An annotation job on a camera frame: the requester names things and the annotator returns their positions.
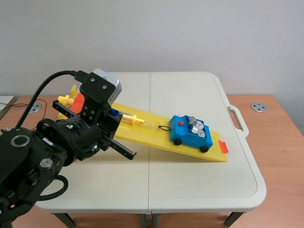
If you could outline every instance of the black wheel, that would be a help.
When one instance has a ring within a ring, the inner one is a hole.
[[[181,145],[181,139],[174,139],[173,144],[176,145],[176,146]]]
[[[206,153],[208,151],[208,147],[207,146],[202,146],[199,151],[201,151],[202,153]]]

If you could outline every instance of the yellow ramp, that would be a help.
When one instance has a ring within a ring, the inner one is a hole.
[[[112,108],[137,115],[137,118],[144,119],[154,126],[160,125],[169,126],[169,118],[160,115],[151,114],[142,110],[124,106],[122,104],[113,104]],[[125,121],[121,121],[119,128],[115,134],[118,139],[131,141],[134,143],[171,151],[175,153],[181,153],[192,157],[202,158],[216,162],[226,162],[227,156],[222,153],[219,145],[220,136],[219,133],[210,131],[213,141],[213,146],[206,153],[201,153],[199,149],[188,147],[185,145],[175,146],[170,141],[169,132],[163,130],[157,130],[153,127],[143,125],[141,123],[130,124]]]

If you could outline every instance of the screw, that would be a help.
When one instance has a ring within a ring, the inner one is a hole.
[[[36,180],[34,180],[34,182],[32,183],[32,185],[34,186],[34,185],[36,185],[38,183],[38,180],[36,179]]]
[[[42,159],[40,162],[40,166],[43,169],[50,169],[53,165],[53,161],[49,158]]]

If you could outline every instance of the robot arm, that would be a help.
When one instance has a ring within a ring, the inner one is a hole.
[[[57,122],[43,119],[35,131],[21,127],[39,93],[52,80],[48,78],[33,95],[16,127],[0,130],[1,228],[10,227],[11,221],[27,213],[36,201],[63,194],[67,190],[67,180],[58,175],[63,166],[109,147],[130,160],[136,154],[113,139],[122,118],[119,113],[111,115],[111,105],[122,89],[119,80],[102,70],[90,74],[65,71],[64,74],[67,72],[82,83],[80,92],[85,102],[79,114],[54,101],[53,107],[68,119]],[[55,179],[63,181],[64,187],[56,193],[40,196]]]

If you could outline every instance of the blue toy car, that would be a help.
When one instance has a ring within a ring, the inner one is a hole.
[[[169,121],[170,140],[174,145],[187,145],[206,153],[213,145],[209,127],[193,116],[173,116]]]

